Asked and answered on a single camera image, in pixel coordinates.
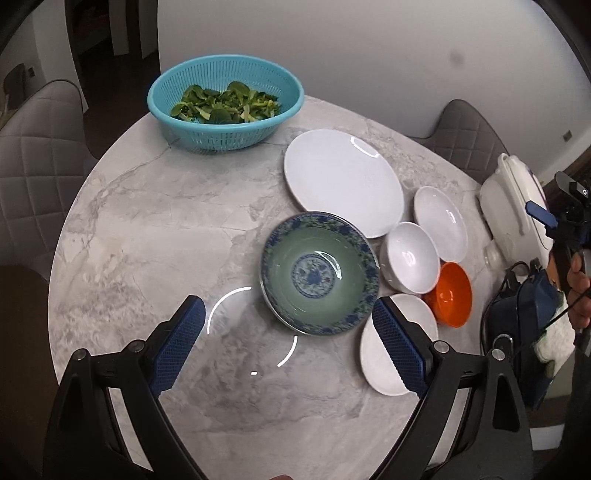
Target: orange bowl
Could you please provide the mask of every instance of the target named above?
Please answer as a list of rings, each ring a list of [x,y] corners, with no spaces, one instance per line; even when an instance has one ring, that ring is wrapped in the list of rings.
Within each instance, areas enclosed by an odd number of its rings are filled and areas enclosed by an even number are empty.
[[[472,311],[472,286],[460,265],[448,262],[441,267],[435,288],[423,295],[439,323],[450,327],[464,325]]]

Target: green leafy vegetable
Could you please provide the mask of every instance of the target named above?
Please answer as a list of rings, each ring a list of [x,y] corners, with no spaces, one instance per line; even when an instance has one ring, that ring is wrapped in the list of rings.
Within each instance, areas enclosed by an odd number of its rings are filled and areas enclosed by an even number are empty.
[[[170,116],[204,124],[242,124],[273,118],[280,105],[275,95],[251,90],[242,82],[230,82],[224,92],[189,86]]]

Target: white appliance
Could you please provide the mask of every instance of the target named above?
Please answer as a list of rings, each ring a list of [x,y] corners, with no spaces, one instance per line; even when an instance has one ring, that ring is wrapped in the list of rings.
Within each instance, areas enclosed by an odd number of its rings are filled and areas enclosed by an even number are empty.
[[[493,236],[485,248],[491,268],[534,258],[543,268],[548,266],[553,241],[546,237],[544,225],[525,212],[528,200],[548,208],[540,182],[528,166],[514,155],[501,154],[496,171],[480,189],[480,206]]]

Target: human hand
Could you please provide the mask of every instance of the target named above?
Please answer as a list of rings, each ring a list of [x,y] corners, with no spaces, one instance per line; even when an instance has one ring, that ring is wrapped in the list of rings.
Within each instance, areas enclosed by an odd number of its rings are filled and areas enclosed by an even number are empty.
[[[583,259],[577,253],[573,255],[570,263],[567,280],[572,290],[569,292],[567,301],[572,305],[579,296],[591,286],[591,280],[581,272],[583,268]],[[591,317],[591,299],[583,297],[577,304],[569,310],[570,324],[575,330],[583,329],[589,325],[589,317]]]

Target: floral pattern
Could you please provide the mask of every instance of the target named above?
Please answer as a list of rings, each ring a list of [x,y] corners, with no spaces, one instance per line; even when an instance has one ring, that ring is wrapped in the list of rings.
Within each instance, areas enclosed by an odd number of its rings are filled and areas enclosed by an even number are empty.
[[[300,257],[291,269],[295,289],[309,299],[326,297],[335,286],[335,271],[319,254]]]
[[[268,282],[269,261],[272,258],[275,246],[292,231],[310,227],[325,228],[342,235],[351,244],[351,246],[358,250],[358,255],[365,269],[365,282],[359,303],[346,317],[339,319],[329,326],[312,325],[293,318],[291,315],[289,315],[289,312],[286,312],[281,307],[279,302],[277,302],[272,287]],[[369,316],[372,308],[374,307],[375,300],[378,297],[378,261],[374,255],[374,252],[371,250],[367,239],[349,222],[337,217],[336,215],[332,215],[331,213],[301,213],[288,218],[283,223],[279,224],[275,230],[273,230],[265,243],[261,260],[260,274],[263,292],[275,315],[277,315],[283,322],[286,322],[296,330],[304,333],[310,333],[312,335],[332,335],[353,328],[359,322]]]

